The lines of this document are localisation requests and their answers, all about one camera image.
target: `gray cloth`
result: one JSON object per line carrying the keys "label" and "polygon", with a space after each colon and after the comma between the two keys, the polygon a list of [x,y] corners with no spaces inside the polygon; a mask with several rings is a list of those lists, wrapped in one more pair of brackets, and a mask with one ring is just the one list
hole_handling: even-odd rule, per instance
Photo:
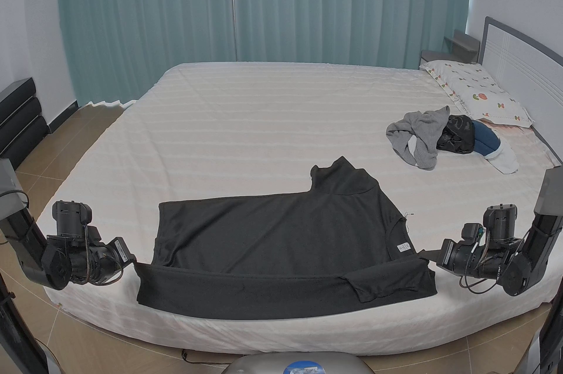
{"label": "gray cloth", "polygon": [[[435,111],[414,111],[407,113],[400,121],[390,124],[385,134],[393,150],[409,165],[418,166],[420,169],[433,169],[438,157],[436,143],[446,127],[449,116],[450,107],[447,105]],[[409,151],[408,145],[412,135],[417,137],[414,154]]]}

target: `black garment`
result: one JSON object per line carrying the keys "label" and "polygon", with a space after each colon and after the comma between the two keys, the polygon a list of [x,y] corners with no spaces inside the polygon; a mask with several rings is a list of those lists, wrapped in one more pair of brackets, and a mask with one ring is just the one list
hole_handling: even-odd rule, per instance
{"label": "black garment", "polygon": [[450,115],[436,149],[455,153],[471,153],[475,147],[475,125],[469,116]]}
{"label": "black garment", "polygon": [[160,204],[142,305],[201,318],[351,312],[436,293],[405,218],[344,157],[311,170],[310,191]]}

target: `bed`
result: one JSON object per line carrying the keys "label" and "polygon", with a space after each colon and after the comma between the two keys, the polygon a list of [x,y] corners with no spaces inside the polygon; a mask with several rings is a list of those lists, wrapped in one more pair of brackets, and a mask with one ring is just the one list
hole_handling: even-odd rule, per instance
{"label": "bed", "polygon": [[[56,200],[88,203],[105,241],[125,238],[150,263],[164,201],[268,195],[310,188],[315,164],[345,156],[375,177],[408,215],[417,250],[459,239],[463,223],[480,221],[489,205],[518,206],[516,235],[530,226],[545,169],[559,164],[563,60],[546,47],[492,19],[480,60],[528,108],[536,130],[499,126],[520,169],[496,171],[473,153],[440,152],[433,171],[406,164],[385,137],[407,111],[450,105],[423,71],[307,63],[182,64],[165,73],[124,111],[76,165],[40,216],[47,234]],[[563,270],[563,240],[544,279],[517,297],[500,287],[476,296],[458,278],[436,271],[438,294],[357,312],[301,319],[229,321],[190,318],[139,305],[132,268],[104,288],[69,285],[47,290],[69,313],[113,332],[155,344],[250,354],[344,351],[389,354],[429,348],[469,335],[553,298]]]}

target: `patterned pillow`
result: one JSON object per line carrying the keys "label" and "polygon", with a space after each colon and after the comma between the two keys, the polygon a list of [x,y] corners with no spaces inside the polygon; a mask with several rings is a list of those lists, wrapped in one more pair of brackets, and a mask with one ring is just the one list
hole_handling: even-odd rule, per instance
{"label": "patterned pillow", "polygon": [[424,63],[420,68],[432,75],[471,119],[526,128],[533,123],[524,107],[512,99],[480,64],[436,60]]}

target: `round blue logo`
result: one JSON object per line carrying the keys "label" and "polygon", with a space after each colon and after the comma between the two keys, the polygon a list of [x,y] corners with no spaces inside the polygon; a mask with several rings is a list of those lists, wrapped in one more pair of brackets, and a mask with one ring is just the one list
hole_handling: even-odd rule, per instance
{"label": "round blue logo", "polygon": [[327,374],[320,364],[302,360],[287,366],[283,374]]}

